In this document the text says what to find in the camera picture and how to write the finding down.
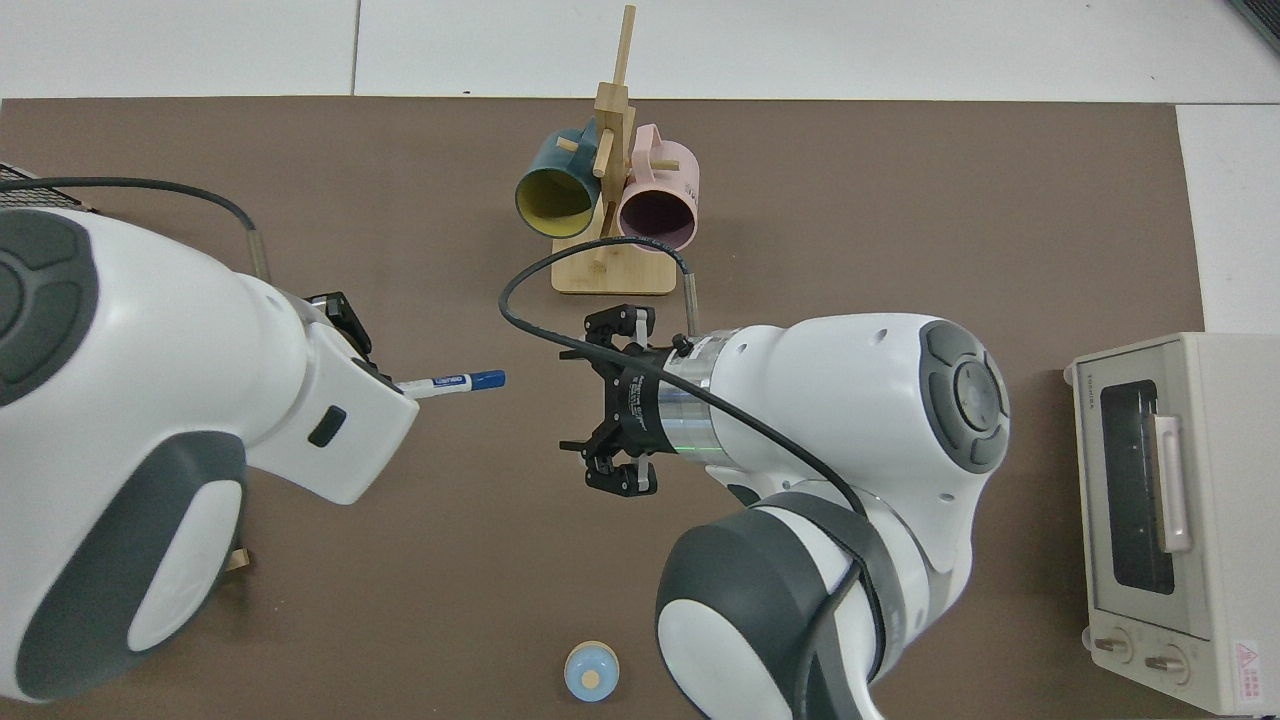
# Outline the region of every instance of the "blue marker cap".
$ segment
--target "blue marker cap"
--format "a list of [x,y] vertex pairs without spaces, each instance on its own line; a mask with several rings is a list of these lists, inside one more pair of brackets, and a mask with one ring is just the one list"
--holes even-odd
[[471,373],[471,389],[493,389],[504,384],[507,384],[507,373],[504,370]]

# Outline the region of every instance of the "oven window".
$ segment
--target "oven window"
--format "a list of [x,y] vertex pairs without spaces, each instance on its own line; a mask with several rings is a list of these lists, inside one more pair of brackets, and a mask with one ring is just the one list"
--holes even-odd
[[1155,413],[1156,383],[1151,380],[1102,391],[1111,566],[1123,585],[1172,594],[1174,561],[1160,551],[1153,459],[1143,424],[1143,418]]

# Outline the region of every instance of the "teal mug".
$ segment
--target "teal mug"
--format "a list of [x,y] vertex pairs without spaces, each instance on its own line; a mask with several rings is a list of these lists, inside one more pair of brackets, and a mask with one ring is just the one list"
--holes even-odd
[[581,129],[553,132],[516,184],[516,210],[548,237],[573,237],[591,224],[600,178],[591,173],[599,138],[593,118]]

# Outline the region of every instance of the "pink mug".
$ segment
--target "pink mug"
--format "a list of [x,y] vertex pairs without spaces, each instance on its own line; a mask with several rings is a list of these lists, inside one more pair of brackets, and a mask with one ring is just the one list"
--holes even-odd
[[650,237],[672,250],[689,246],[698,232],[698,158],[687,147],[662,140],[658,126],[636,128],[631,173],[618,201],[622,234]]

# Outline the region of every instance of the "oven door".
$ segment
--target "oven door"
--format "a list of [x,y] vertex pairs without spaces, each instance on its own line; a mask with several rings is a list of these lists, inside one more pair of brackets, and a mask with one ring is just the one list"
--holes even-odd
[[1212,639],[1198,478],[1178,430],[1190,427],[1181,341],[1080,363],[1076,377],[1094,607]]

